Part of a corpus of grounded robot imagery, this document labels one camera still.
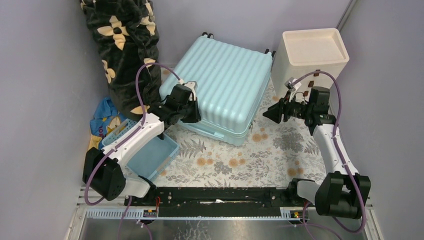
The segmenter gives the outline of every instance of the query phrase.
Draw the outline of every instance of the white storage box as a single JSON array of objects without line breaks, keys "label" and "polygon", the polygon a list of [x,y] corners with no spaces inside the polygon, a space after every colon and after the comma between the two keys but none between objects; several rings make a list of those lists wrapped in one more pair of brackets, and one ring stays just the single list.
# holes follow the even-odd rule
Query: white storage box
[{"label": "white storage box", "polygon": [[[196,81],[201,121],[184,127],[239,146],[258,111],[271,76],[271,53],[199,37],[175,67],[185,82]],[[165,98],[177,83],[170,74],[160,87]]]},{"label": "white storage box", "polygon": [[[315,70],[328,72],[337,78],[349,61],[349,55],[336,28],[285,31],[272,66],[271,79],[277,97],[286,95],[284,83]],[[311,87],[330,88],[333,81],[324,74],[309,76],[298,92],[309,98]]]}]

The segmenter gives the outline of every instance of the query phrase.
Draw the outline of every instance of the light blue suitcase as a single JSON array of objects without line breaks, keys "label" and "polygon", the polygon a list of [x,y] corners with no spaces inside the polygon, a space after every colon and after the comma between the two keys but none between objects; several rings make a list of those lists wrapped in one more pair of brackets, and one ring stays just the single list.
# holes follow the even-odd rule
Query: light blue suitcase
[{"label": "light blue suitcase", "polygon": [[[239,146],[258,111],[271,75],[272,54],[200,36],[175,67],[184,82],[196,81],[201,121],[180,124],[196,133]],[[162,99],[177,83],[172,74]]]}]

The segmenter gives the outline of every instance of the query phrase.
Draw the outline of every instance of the robotic arm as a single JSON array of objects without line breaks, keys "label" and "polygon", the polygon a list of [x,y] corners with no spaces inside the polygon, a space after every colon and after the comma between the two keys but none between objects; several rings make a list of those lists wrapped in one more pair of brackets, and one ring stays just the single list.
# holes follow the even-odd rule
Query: robotic arm
[{"label": "robotic arm", "polygon": [[335,116],[328,114],[330,90],[328,88],[312,87],[309,102],[297,102],[296,90],[300,83],[293,85],[296,79],[290,79],[286,86],[289,88],[286,96],[263,113],[264,117],[276,123],[287,122],[290,117],[304,119],[310,134],[317,142],[325,164],[327,176],[321,185],[308,179],[293,179],[289,189],[296,189],[296,194],[315,205],[316,211],[322,216],[332,216],[359,219],[362,216],[358,196],[353,183],[345,169],[341,156],[336,151],[334,139],[344,156],[346,165],[355,179],[363,202],[365,203],[371,188],[370,179],[359,175],[346,153],[340,139],[339,127],[333,137]]},{"label": "robotic arm", "polygon": [[120,194],[143,198],[151,184],[142,176],[135,176],[126,167],[130,159],[151,139],[158,136],[179,120],[184,123],[197,123],[201,120],[196,97],[196,82],[177,84],[166,102],[150,106],[144,125],[139,121],[118,140],[102,150],[91,148],[85,156],[82,180],[87,184],[94,168],[104,157],[107,158],[94,174],[90,187],[106,200],[111,201]]}]

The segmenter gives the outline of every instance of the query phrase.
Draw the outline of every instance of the gray wall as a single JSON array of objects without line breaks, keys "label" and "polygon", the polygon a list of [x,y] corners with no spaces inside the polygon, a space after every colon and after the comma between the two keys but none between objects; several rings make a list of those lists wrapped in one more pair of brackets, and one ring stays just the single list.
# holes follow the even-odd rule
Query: gray wall
[{"label": "gray wall", "polygon": [[77,0],[0,1],[0,239],[63,239],[107,94]]},{"label": "gray wall", "polygon": [[341,31],[350,61],[337,79],[340,130],[371,178],[386,240],[424,234],[423,23],[423,0],[361,0]]},{"label": "gray wall", "polygon": [[203,32],[243,48],[277,50],[288,30],[335,28],[349,0],[153,0],[159,57],[175,66]]}]

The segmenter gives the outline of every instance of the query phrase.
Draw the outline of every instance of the black floral blanket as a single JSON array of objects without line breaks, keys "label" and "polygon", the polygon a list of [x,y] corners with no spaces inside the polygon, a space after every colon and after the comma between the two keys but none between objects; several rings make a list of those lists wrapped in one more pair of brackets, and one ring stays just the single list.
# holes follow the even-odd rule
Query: black floral blanket
[{"label": "black floral blanket", "polygon": [[[139,67],[156,62],[159,35],[149,0],[79,0],[88,29],[97,43],[110,98],[124,116],[138,121],[142,109],[135,78]],[[161,69],[151,65],[138,80],[146,106],[161,100]]]}]

